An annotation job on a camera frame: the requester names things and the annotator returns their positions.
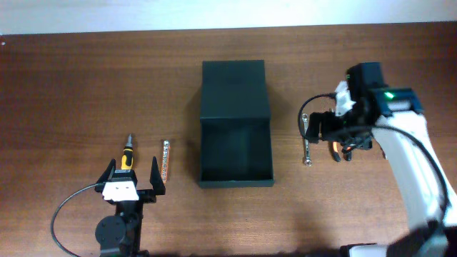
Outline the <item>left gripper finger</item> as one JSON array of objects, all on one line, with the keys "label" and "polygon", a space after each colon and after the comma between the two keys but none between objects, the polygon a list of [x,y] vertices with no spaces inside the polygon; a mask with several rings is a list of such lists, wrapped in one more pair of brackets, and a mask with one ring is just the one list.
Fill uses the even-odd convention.
[{"label": "left gripper finger", "polygon": [[150,184],[154,191],[165,191],[166,187],[161,177],[161,172],[156,157],[154,156],[151,164]]},{"label": "left gripper finger", "polygon": [[116,169],[116,160],[111,159],[106,170],[102,173],[102,175],[97,180],[97,183],[106,183],[109,179],[111,172],[115,169]]}]

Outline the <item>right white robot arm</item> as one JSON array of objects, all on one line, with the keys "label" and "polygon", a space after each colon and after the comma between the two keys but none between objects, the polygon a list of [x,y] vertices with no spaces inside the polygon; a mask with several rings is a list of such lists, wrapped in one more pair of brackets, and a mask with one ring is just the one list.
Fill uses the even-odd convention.
[{"label": "right white robot arm", "polygon": [[377,142],[401,192],[409,227],[390,244],[341,246],[335,256],[455,256],[456,192],[433,150],[417,94],[391,88],[379,62],[363,62],[349,68],[325,96],[334,100],[334,109],[298,113],[304,146],[338,143],[349,155]]}]

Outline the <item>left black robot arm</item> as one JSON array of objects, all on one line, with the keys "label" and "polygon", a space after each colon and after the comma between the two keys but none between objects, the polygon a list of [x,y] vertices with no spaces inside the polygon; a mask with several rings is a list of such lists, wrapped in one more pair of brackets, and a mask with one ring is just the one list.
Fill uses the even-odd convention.
[{"label": "left black robot arm", "polygon": [[166,193],[156,158],[152,159],[149,182],[151,188],[137,189],[135,171],[117,169],[114,159],[97,180],[95,192],[116,207],[115,214],[101,219],[95,230],[101,256],[151,255],[141,249],[143,209],[144,205],[156,203],[156,197]]}]

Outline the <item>orange black long-nose pliers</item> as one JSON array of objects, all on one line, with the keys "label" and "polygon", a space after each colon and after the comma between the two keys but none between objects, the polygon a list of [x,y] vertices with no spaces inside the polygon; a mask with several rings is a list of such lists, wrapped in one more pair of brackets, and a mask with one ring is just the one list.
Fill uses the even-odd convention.
[{"label": "orange black long-nose pliers", "polygon": [[352,161],[352,148],[350,146],[343,146],[341,152],[343,154],[343,157],[340,157],[337,142],[332,141],[329,144],[329,150],[331,153],[331,157],[335,162],[341,162],[342,159],[344,159],[345,161]]}]

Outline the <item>silver ring wrench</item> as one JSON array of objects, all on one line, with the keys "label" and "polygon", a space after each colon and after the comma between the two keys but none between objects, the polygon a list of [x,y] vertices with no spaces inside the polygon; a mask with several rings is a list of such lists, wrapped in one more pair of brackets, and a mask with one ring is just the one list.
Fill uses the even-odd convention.
[{"label": "silver ring wrench", "polygon": [[[308,129],[308,115],[307,114],[302,114],[301,116],[302,122],[303,122],[303,131],[307,132]],[[306,166],[311,166],[311,154],[310,154],[310,148],[309,148],[309,142],[307,139],[304,140],[304,146],[305,146],[305,159],[304,163]]]}]

